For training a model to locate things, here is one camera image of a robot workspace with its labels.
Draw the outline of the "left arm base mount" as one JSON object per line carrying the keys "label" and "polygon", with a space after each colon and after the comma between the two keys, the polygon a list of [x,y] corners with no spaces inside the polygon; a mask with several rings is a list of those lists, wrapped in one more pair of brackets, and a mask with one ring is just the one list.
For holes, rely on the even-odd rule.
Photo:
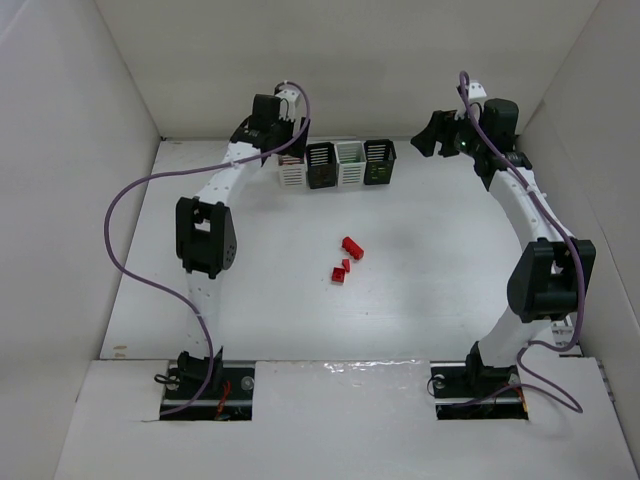
{"label": "left arm base mount", "polygon": [[253,414],[253,394],[255,389],[255,363],[225,362],[217,387],[207,390],[191,406],[178,409],[190,400],[201,386],[198,380],[179,383],[175,363],[170,364],[167,373],[158,374],[155,380],[163,386],[159,419],[161,421],[251,421]]}

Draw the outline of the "black slotted bin centre left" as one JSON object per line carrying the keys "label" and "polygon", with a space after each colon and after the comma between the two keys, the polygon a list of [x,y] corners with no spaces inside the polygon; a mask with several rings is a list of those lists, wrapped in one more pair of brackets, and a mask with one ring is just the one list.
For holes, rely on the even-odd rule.
{"label": "black slotted bin centre left", "polygon": [[310,189],[335,187],[337,163],[332,142],[309,144],[305,149],[307,182]]}

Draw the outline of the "black slotted bin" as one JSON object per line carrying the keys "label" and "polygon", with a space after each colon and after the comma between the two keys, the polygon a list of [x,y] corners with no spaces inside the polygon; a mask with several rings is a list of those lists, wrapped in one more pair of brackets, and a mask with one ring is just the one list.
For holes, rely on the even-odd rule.
{"label": "black slotted bin", "polygon": [[394,142],[390,139],[367,140],[363,144],[366,159],[365,185],[388,185],[397,158]]}
{"label": "black slotted bin", "polygon": [[307,182],[310,189],[335,187],[337,163],[332,142],[309,144],[305,149]]}

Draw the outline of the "black slotted bin far right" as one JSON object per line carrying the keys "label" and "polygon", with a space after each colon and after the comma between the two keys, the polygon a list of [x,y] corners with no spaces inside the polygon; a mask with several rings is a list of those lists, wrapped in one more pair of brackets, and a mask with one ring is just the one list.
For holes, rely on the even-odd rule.
{"label": "black slotted bin far right", "polygon": [[394,142],[390,139],[367,140],[363,144],[366,159],[365,185],[388,185],[397,158]]}

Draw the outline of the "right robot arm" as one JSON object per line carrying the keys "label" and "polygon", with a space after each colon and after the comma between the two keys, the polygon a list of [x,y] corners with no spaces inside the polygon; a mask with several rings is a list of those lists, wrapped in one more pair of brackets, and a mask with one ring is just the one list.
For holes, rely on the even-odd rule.
{"label": "right robot arm", "polygon": [[520,371],[533,346],[556,353],[561,347],[539,339],[550,322],[584,319],[586,293],[596,259],[589,240],[579,240],[557,219],[539,190],[533,166],[515,145],[518,106],[505,99],[485,101],[465,113],[436,110],[411,140],[425,157],[465,154],[485,189],[499,203],[522,249],[507,282],[508,306],[493,329],[474,343],[465,365],[453,376],[463,397],[501,390]]}

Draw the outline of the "white slotted bin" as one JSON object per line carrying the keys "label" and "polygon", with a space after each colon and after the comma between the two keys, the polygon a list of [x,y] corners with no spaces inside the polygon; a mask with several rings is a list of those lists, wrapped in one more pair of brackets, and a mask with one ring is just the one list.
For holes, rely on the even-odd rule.
{"label": "white slotted bin", "polygon": [[277,170],[279,176],[279,184],[282,188],[303,188],[307,184],[306,180],[306,164],[304,162],[298,165],[279,165],[279,157],[277,160]]}
{"label": "white slotted bin", "polygon": [[337,164],[337,185],[357,186],[363,183],[366,158],[360,141],[338,142],[334,145]]}

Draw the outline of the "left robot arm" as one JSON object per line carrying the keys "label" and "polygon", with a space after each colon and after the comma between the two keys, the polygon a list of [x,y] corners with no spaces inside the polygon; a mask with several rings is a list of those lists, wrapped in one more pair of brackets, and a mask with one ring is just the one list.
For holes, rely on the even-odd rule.
{"label": "left robot arm", "polygon": [[197,325],[188,330],[178,357],[179,379],[214,389],[221,377],[221,345],[214,341],[219,325],[220,275],[230,269],[237,250],[231,206],[265,162],[263,154],[301,156],[308,120],[295,129],[300,90],[279,85],[272,95],[257,94],[252,112],[231,136],[218,170],[192,197],[176,205],[176,253],[186,273],[188,300],[197,310]]}

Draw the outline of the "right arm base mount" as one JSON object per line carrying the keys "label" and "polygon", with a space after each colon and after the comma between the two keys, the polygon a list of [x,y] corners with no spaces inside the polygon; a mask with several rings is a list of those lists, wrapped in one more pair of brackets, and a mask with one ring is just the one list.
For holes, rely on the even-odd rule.
{"label": "right arm base mount", "polygon": [[473,367],[464,362],[432,362],[428,392],[438,420],[527,420],[514,366]]}

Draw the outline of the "white slotted bin far left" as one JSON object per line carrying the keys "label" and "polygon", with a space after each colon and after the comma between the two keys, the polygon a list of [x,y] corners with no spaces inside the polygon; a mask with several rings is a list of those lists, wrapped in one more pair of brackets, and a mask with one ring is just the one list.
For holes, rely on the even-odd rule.
{"label": "white slotted bin far left", "polygon": [[298,165],[279,165],[279,157],[277,160],[277,170],[279,176],[279,184],[282,188],[303,188],[307,184],[306,180],[306,164],[304,162]]}

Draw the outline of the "aluminium rail right side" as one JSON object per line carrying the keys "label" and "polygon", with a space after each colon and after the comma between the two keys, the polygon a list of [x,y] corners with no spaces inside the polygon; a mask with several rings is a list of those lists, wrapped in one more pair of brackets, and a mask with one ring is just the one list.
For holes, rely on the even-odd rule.
{"label": "aluminium rail right side", "polygon": [[[551,331],[556,346],[565,348],[573,338],[574,326],[570,318],[565,318],[564,320],[552,321]],[[584,353],[580,344],[576,343],[570,350],[560,352],[559,356],[582,358]]]}

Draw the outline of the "long red lego brick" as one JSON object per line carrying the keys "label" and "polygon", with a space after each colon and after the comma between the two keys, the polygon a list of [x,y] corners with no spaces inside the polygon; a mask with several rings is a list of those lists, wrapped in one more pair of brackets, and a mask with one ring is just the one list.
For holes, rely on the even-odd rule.
{"label": "long red lego brick", "polygon": [[353,259],[357,261],[364,257],[364,249],[349,236],[342,239],[341,246]]}

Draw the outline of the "white slotted bin centre right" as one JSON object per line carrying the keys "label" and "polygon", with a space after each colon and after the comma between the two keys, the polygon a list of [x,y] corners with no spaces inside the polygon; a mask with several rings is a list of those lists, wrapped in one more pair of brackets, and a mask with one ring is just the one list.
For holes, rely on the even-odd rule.
{"label": "white slotted bin centre right", "polygon": [[363,183],[366,158],[360,141],[338,142],[334,145],[337,164],[337,185],[357,186]]}

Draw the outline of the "red flower lego piece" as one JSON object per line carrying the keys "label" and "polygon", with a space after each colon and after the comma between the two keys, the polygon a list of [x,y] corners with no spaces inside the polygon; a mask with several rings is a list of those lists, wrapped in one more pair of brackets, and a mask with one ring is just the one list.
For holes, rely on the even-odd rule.
{"label": "red flower lego piece", "polygon": [[298,165],[298,164],[302,164],[303,162],[304,162],[304,160],[302,158],[293,157],[293,156],[290,156],[290,155],[281,155],[279,157],[279,165],[280,166]]}

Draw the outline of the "red square lego brick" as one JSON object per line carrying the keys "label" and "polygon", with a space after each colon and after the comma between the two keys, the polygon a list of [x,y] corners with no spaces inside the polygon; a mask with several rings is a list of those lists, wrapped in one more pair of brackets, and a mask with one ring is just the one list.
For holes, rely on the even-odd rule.
{"label": "red square lego brick", "polygon": [[331,282],[343,284],[345,281],[346,270],[343,267],[334,267],[331,273]]}

